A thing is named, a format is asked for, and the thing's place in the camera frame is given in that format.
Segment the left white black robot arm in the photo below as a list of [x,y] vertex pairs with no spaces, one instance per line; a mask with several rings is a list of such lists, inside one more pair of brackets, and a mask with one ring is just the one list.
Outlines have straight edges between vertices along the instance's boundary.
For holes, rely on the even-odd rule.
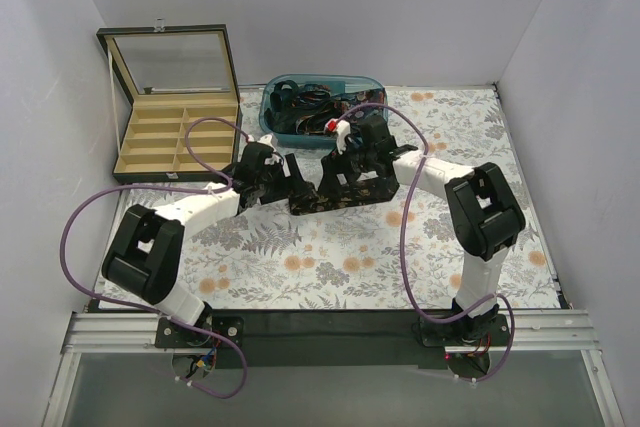
[[185,239],[254,205],[312,192],[293,154],[280,156],[262,142],[249,143],[241,159],[213,173],[213,181],[157,208],[135,204],[125,212],[102,263],[102,276],[178,324],[193,347],[213,333],[208,304],[178,280]]

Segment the black gold floral tie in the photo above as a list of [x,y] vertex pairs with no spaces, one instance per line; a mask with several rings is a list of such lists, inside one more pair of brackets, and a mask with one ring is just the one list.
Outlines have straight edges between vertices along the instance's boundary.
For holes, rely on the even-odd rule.
[[321,193],[313,183],[305,181],[291,191],[288,197],[289,213],[302,216],[385,203],[394,198],[398,189],[398,181],[391,177],[338,185],[337,190],[329,193]]

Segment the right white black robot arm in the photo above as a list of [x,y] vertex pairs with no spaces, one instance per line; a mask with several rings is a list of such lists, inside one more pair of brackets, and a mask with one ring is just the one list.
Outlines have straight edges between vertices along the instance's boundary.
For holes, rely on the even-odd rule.
[[398,145],[380,115],[353,125],[331,119],[326,130],[335,148],[321,164],[321,204],[342,209],[391,200],[398,188],[422,190],[446,201],[455,237],[464,251],[460,287],[448,316],[422,312],[425,335],[475,344],[488,336],[498,317],[495,293],[509,249],[525,218],[501,169],[494,163],[469,167]]

